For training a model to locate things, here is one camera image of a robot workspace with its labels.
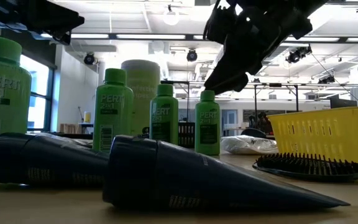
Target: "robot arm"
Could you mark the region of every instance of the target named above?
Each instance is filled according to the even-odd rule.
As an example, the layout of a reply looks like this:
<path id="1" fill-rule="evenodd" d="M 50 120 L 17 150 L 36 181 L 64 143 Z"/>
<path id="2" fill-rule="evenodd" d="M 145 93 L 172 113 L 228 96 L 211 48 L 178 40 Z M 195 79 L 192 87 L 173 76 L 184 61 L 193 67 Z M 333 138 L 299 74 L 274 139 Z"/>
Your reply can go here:
<path id="1" fill-rule="evenodd" d="M 215 94 L 241 91 L 246 72 L 255 75 L 262 62 L 289 36 L 300 39 L 313 30 L 308 17 L 329 0 L 227 0 L 209 18 L 204 39 L 224 44 L 224 55 L 205 82 Z M 237 16 L 235 6 L 243 11 Z"/>
<path id="2" fill-rule="evenodd" d="M 84 21 L 77 12 L 47 0 L 0 0 L 0 28 L 15 32 L 27 30 L 36 39 L 46 33 L 59 43 L 69 45 L 71 30 Z"/>

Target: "tabletop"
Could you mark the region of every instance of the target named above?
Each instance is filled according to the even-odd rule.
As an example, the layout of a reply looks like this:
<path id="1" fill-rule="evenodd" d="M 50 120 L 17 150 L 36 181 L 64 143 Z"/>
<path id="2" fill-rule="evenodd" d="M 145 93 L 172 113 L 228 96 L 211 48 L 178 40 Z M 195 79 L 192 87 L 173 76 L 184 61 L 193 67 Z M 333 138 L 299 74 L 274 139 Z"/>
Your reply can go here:
<path id="1" fill-rule="evenodd" d="M 252 169 L 255 156 L 223 154 L 220 160 Z M 125 212 L 102 201 L 101 190 L 35 189 L 0 184 L 1 223 L 358 223 L 358 181 L 320 184 L 286 179 L 258 171 L 281 181 L 325 194 L 351 204 L 314 212 L 241 213 L 139 213 Z"/>

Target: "security camera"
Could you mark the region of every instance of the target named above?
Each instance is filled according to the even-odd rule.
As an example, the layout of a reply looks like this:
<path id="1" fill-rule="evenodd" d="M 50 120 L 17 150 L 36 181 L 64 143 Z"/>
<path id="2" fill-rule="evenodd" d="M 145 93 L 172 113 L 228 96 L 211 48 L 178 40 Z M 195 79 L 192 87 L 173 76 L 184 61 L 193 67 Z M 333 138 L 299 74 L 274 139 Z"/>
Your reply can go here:
<path id="1" fill-rule="evenodd" d="M 187 61 L 188 62 L 195 62 L 197 60 L 197 53 L 195 49 L 190 49 L 187 53 Z"/>
<path id="2" fill-rule="evenodd" d="M 85 65 L 94 65 L 96 64 L 97 60 L 94 57 L 93 52 L 86 53 L 86 56 L 84 58 Z"/>

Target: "hair brush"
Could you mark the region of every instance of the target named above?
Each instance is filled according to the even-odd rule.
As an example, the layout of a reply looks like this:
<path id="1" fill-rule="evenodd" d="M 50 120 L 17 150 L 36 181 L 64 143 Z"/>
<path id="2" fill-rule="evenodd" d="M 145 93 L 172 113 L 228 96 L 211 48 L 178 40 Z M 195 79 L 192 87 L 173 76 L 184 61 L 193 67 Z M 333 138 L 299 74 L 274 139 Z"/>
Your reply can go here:
<path id="1" fill-rule="evenodd" d="M 320 155 L 279 153 L 261 156 L 252 166 L 271 174 L 317 182 L 352 182 L 358 179 L 358 163 L 321 159 Z"/>

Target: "bottle cap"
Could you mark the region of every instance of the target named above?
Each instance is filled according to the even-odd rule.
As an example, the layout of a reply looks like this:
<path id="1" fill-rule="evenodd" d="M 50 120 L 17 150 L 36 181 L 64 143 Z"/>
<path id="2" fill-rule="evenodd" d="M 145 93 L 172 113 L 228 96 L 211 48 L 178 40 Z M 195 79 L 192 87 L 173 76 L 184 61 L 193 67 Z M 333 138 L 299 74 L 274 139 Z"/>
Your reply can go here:
<path id="1" fill-rule="evenodd" d="M 20 63 L 22 46 L 13 40 L 0 37 L 0 58 Z"/>
<path id="2" fill-rule="evenodd" d="M 205 90 L 201 92 L 201 100 L 215 100 L 215 92 L 213 90 Z"/>
<path id="3" fill-rule="evenodd" d="M 157 96 L 173 96 L 173 86 L 170 84 L 159 84 L 157 87 Z"/>
<path id="4" fill-rule="evenodd" d="M 104 81 L 106 82 L 117 82 L 122 83 L 124 85 L 127 84 L 127 73 L 118 68 L 108 68 L 106 69 L 104 75 Z"/>
<path id="5" fill-rule="evenodd" d="M 160 75 L 160 66 L 157 63 L 148 60 L 126 60 L 121 64 L 121 69 L 125 71 L 148 71 Z"/>

